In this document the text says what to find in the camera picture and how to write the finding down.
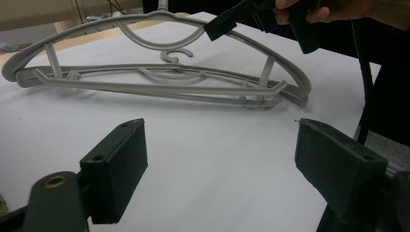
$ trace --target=plastic hanger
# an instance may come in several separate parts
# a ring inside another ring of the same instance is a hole
[[[143,20],[161,20],[185,23],[197,29],[186,38],[174,43],[152,43],[138,37],[127,25]],[[161,58],[168,64],[122,64],[104,66],[60,66],[53,44],[80,35],[90,28],[116,24],[122,32],[133,42],[148,49],[161,51]],[[191,52],[183,47],[195,42],[204,34],[204,25],[207,21],[177,16],[167,11],[167,1],[159,1],[159,9],[149,14],[123,15],[106,18],[76,26],[67,31],[51,36],[41,42],[19,51],[4,65],[2,74],[12,82],[17,82],[20,87],[27,88],[37,85],[48,85],[66,88],[100,90],[169,98],[186,101],[214,102],[238,104],[242,106],[273,107],[286,98],[300,107],[306,107],[310,82],[308,77],[293,63],[286,60],[270,48],[258,43],[251,38],[235,31],[230,31],[226,36],[237,40],[267,56],[261,76],[251,76],[236,72],[218,69],[187,66],[179,63],[177,58],[169,56],[170,52],[183,52],[191,56]],[[25,68],[25,66],[40,52],[45,50],[50,66]],[[286,81],[270,79],[274,64],[284,68],[295,80],[296,85]],[[81,81],[87,73],[133,71],[140,72],[150,78],[161,80],[160,84],[133,84],[112,83],[101,81]],[[200,82],[206,78],[218,78],[232,81],[235,87],[202,87],[181,85],[175,80],[190,80]]]

